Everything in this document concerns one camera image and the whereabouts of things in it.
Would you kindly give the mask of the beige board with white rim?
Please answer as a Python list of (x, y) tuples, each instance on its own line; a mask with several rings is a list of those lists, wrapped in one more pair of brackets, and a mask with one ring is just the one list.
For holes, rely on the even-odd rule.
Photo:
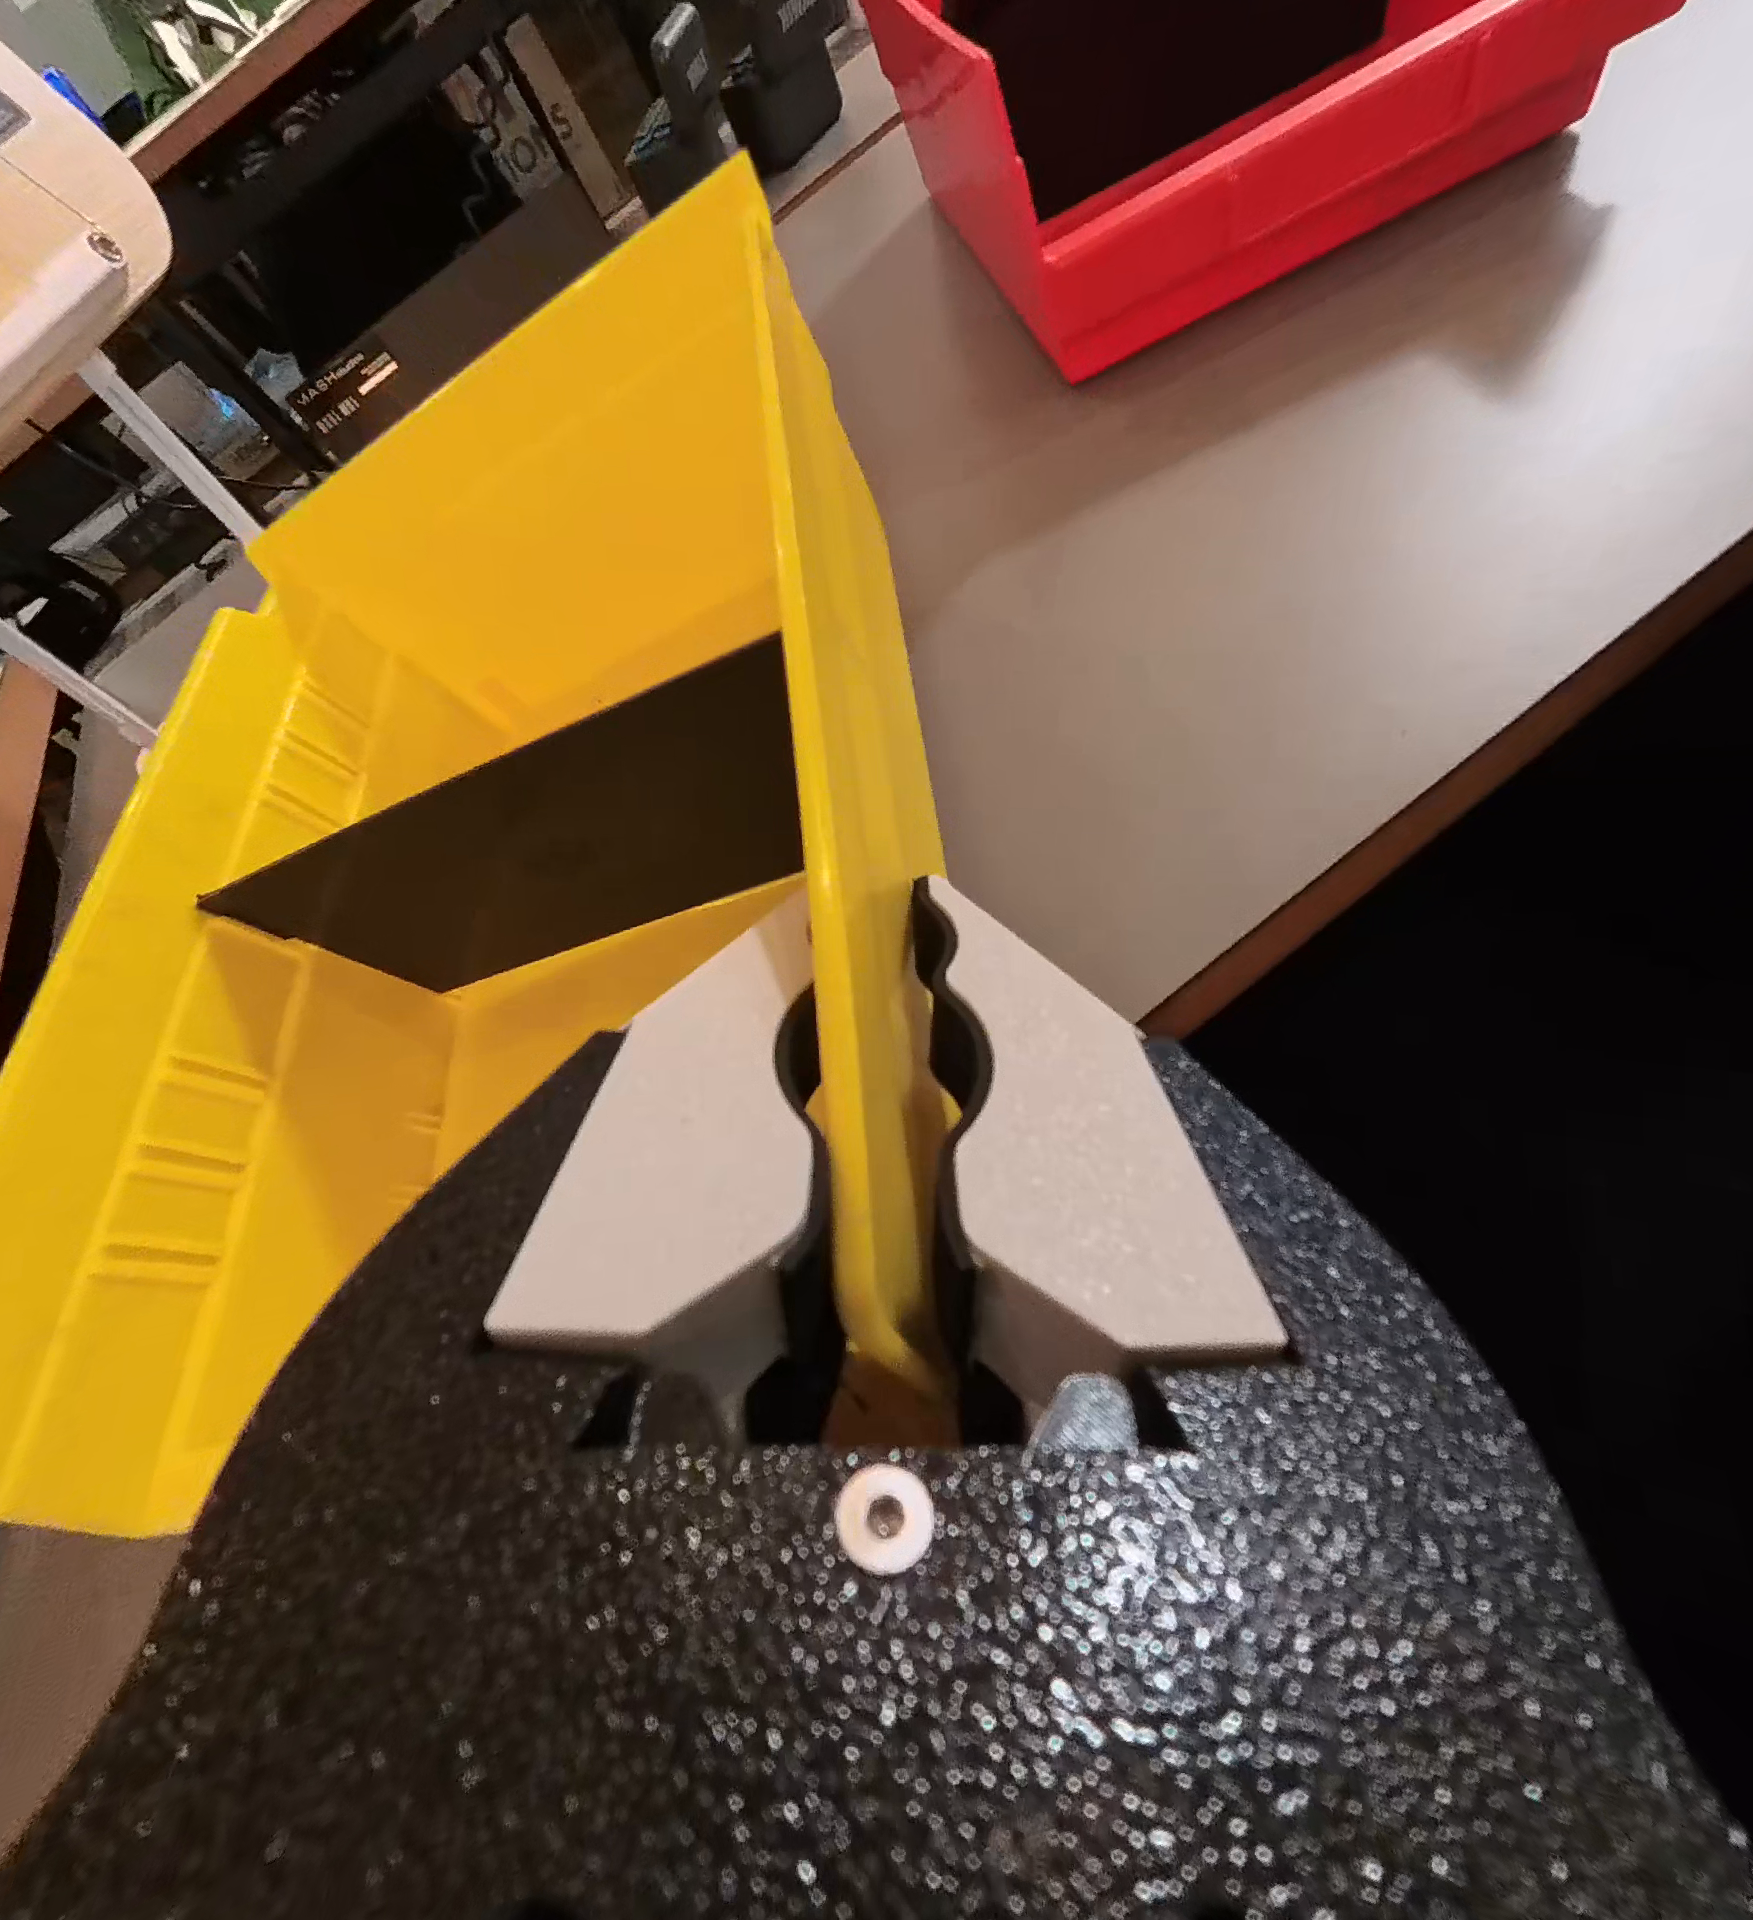
[(172, 233), (128, 155), (0, 35), (0, 467), (149, 298)]

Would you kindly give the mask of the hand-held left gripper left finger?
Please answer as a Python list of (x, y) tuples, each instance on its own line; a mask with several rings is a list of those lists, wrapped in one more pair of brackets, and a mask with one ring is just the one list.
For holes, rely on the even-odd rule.
[(694, 1379), (733, 1432), (822, 1432), (830, 1172), (791, 893), (629, 1021), (483, 1333)]

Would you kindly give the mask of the white metal stand leg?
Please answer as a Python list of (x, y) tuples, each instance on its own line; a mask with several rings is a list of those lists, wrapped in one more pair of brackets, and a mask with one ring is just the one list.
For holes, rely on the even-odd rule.
[[(103, 351), (91, 353), (74, 368), (74, 375), (130, 433), (142, 440), (154, 463), (174, 473), (186, 494), (207, 507), (240, 545), (250, 545), (262, 537), (262, 523), (246, 509), (220, 473), (202, 461), (190, 443), (142, 404), (140, 394), (128, 387)], [(6, 617), (0, 617), (0, 654), (23, 663), (79, 708), (99, 713), (140, 753), (152, 747), (158, 724), (147, 721), (142, 713), (121, 703), (109, 690), (79, 674), (68, 662), (28, 639), (23, 628)]]

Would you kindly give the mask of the black bin divider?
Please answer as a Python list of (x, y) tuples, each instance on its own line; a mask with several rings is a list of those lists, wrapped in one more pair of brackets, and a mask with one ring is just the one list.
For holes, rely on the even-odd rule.
[(202, 913), (450, 992), (802, 866), (772, 630), (202, 896)]

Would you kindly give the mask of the black equipment case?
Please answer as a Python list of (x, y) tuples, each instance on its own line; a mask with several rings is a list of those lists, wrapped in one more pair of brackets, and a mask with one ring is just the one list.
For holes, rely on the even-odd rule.
[(264, 436), (289, 426), (302, 467), (328, 459), (256, 354), (291, 358), (296, 390), (520, 206), (447, 82), (350, 141), (344, 106), (304, 94), (157, 182), (174, 254), (149, 334)]

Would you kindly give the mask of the red plastic bin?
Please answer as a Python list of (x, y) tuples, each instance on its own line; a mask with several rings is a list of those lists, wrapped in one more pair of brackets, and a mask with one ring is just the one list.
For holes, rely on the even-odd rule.
[(920, 177), (1083, 380), (1583, 119), (1675, 1), (868, 1)]

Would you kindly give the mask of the yellow plastic bin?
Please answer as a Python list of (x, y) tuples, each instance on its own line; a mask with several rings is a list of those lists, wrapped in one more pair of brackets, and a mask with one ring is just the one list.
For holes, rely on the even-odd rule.
[[(889, 549), (730, 160), (256, 542), (0, 1071), (0, 1523), (182, 1533), (313, 1319), (575, 1050), (802, 892), (832, 1286), (923, 1403), (912, 889), (943, 874)], [(443, 994), (227, 881), (777, 630), (802, 866)]]

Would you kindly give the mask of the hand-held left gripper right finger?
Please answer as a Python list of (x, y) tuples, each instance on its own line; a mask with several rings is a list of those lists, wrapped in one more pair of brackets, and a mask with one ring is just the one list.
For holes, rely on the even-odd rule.
[(1176, 1443), (1155, 1373), (1290, 1356), (1139, 1030), (945, 876), (912, 889), (936, 1159), (936, 1330), (963, 1443), (1020, 1443), (1070, 1379)]

